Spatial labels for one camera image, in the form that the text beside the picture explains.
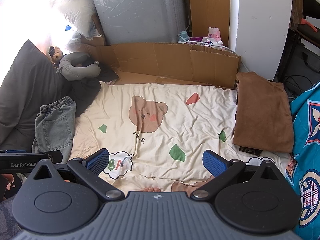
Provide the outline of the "white quilt bundle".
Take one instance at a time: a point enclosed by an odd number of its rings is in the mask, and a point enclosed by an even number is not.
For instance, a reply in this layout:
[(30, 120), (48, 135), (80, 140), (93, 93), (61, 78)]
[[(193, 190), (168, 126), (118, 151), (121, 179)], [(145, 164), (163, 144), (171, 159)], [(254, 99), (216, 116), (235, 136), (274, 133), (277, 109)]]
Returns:
[(97, 11), (93, 0), (54, 0), (53, 6), (87, 40), (92, 40), (95, 33), (93, 16)]

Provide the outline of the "light blue denim pants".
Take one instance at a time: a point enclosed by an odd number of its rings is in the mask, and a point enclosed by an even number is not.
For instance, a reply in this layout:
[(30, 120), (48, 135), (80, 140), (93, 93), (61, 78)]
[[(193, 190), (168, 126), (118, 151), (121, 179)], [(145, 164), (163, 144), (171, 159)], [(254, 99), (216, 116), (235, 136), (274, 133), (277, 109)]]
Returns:
[(65, 96), (42, 105), (35, 119), (35, 138), (32, 152), (60, 151), (61, 163), (67, 163), (73, 147), (76, 103)]

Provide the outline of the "pink white bottle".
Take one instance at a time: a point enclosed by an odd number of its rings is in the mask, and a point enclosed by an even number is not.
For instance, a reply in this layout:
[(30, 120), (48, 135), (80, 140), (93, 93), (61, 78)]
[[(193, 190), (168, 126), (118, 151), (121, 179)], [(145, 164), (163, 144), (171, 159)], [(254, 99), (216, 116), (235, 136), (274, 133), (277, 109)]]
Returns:
[(220, 29), (216, 27), (208, 27), (208, 38), (210, 38), (215, 44), (223, 45), (223, 41), (221, 40)]

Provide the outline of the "tall cardboard piece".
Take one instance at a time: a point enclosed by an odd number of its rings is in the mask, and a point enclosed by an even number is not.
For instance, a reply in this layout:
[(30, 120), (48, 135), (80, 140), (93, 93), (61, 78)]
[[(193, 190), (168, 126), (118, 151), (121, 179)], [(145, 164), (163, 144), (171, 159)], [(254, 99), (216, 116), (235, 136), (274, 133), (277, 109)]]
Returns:
[(189, 0), (193, 36), (206, 37), (209, 27), (219, 28), (225, 46), (229, 40), (230, 0)]

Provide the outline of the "brown cardboard sheet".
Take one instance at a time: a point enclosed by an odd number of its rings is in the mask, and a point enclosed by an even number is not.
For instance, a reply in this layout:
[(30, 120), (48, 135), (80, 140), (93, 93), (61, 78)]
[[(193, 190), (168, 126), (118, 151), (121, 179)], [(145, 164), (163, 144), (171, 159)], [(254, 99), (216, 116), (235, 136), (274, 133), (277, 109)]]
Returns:
[(210, 47), (181, 43), (82, 44), (80, 51), (116, 69), (123, 83), (201, 83), (233, 88), (241, 57)]

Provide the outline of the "dark grey pillow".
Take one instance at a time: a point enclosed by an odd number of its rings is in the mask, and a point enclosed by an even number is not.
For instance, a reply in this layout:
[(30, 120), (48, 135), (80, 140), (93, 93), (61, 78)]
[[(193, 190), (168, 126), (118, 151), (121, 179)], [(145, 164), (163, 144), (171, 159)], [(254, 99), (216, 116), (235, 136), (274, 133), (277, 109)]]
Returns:
[(71, 88), (48, 57), (27, 40), (1, 85), (1, 150), (30, 152), (40, 107), (67, 96)]

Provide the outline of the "grey neck pillow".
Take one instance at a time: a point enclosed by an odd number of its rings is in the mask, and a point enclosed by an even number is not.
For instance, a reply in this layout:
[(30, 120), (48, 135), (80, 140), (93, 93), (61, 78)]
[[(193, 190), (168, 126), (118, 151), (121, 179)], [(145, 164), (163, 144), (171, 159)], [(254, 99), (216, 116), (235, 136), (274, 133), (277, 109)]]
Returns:
[(67, 54), (60, 60), (57, 73), (60, 73), (68, 81), (80, 81), (84, 78), (98, 77), (101, 72), (98, 61), (94, 61), (88, 66), (83, 66), (90, 58), (90, 55), (84, 52)]

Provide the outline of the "teal patterned blanket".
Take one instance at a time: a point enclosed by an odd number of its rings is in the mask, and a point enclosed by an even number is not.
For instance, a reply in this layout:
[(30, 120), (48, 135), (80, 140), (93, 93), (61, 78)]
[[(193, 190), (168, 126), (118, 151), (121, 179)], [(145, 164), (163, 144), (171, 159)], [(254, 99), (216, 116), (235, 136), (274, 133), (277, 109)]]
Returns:
[(294, 232), (319, 239), (319, 83), (290, 103), (294, 145), (286, 178), (300, 197), (302, 213)]

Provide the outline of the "small plush toy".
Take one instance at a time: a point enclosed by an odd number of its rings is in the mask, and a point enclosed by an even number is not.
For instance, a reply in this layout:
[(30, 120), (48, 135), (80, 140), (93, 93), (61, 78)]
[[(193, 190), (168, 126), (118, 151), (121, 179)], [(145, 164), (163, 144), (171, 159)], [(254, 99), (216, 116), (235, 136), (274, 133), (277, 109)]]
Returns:
[(50, 55), (50, 57), (52, 59), (53, 64), (59, 65), (60, 64), (60, 60), (63, 57), (63, 52), (60, 50), (60, 48), (59, 47), (50, 46), (49, 50), (48, 50), (48, 53), (49, 53), (49, 55)]

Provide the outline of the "black garment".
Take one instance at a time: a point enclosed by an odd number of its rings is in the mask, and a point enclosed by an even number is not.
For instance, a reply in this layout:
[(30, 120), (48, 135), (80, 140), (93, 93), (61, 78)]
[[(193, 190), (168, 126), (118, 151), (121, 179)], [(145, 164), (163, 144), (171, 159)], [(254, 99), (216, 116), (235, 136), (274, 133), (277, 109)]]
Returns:
[(101, 82), (107, 85), (114, 84), (118, 74), (111, 68), (99, 64), (100, 74), (93, 78), (83, 78), (80, 81), (71, 82), (71, 91), (68, 96), (76, 103), (75, 117), (79, 117), (92, 104), (101, 89)]

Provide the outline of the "cream cartoon bear bedsheet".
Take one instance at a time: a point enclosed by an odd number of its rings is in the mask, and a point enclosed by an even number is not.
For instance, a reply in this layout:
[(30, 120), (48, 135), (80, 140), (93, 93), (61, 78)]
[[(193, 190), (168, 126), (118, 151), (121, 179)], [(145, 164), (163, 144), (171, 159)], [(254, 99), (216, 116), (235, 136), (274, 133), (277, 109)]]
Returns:
[(281, 172), (290, 156), (259, 156), (233, 144), (236, 91), (196, 85), (106, 85), (75, 120), (71, 157), (105, 148), (100, 178), (123, 192), (146, 188), (192, 192), (213, 175), (203, 165), (211, 150), (248, 165), (270, 160)]

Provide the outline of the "folded brown garment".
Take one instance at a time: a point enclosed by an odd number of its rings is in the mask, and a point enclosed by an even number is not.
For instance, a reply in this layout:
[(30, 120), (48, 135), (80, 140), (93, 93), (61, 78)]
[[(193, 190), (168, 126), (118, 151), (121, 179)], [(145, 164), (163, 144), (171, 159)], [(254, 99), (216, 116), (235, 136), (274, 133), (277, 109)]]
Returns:
[(284, 85), (255, 72), (238, 73), (233, 144), (262, 151), (291, 153), (292, 116)]

